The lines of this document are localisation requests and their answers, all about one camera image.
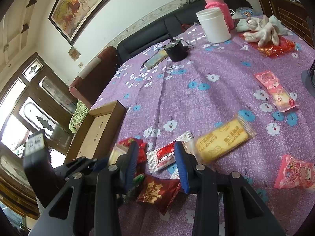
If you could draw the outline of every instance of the painting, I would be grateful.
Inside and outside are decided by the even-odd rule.
[[[49,20],[73,45],[85,25],[108,0],[57,0]]]

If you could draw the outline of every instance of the cardboard box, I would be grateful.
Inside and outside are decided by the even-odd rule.
[[[109,154],[125,112],[119,101],[90,110],[74,135],[64,164],[81,156],[101,159]]]

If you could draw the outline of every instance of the black sofa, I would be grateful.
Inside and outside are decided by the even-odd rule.
[[[229,6],[230,10],[235,11],[239,7],[252,8],[250,3],[246,0],[224,1]],[[204,0],[197,0],[187,4],[153,21],[122,40],[117,47],[122,62],[131,59],[156,43],[169,39],[168,34],[172,37],[178,36],[185,32],[187,26],[191,26],[195,22],[199,23],[196,13],[203,10],[205,6],[206,2]]]

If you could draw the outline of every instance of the table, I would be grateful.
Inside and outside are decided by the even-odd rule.
[[[257,132],[254,139],[210,164],[220,173],[239,171],[272,210],[288,235],[293,235],[315,203],[315,196],[300,189],[275,189],[274,183],[284,154],[315,162],[315,99],[304,88],[300,74],[311,66],[314,50],[289,31],[299,51],[268,58],[232,31],[231,40],[209,44],[200,26],[181,34],[195,47],[181,62],[165,59],[151,70],[141,65],[158,47],[152,46],[125,62],[92,108],[119,100],[127,109],[118,140],[137,137],[154,150],[185,131],[194,136],[209,132],[244,110]],[[254,73],[271,70],[282,85],[297,96],[295,116],[274,119],[272,98],[263,101],[264,87]],[[276,134],[269,134],[269,128]],[[176,165],[153,176],[170,178]],[[179,193],[162,216],[153,205],[137,203],[119,209],[122,235],[191,235],[196,196]],[[220,235],[224,222],[220,218]]]

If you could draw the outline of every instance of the pink thermos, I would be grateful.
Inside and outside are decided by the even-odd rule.
[[[224,2],[224,0],[205,0],[207,5],[206,9],[213,8],[213,7],[219,7],[224,15],[224,20],[226,22],[226,25],[230,30],[234,28],[234,21],[232,19],[232,16],[229,11],[229,7]]]

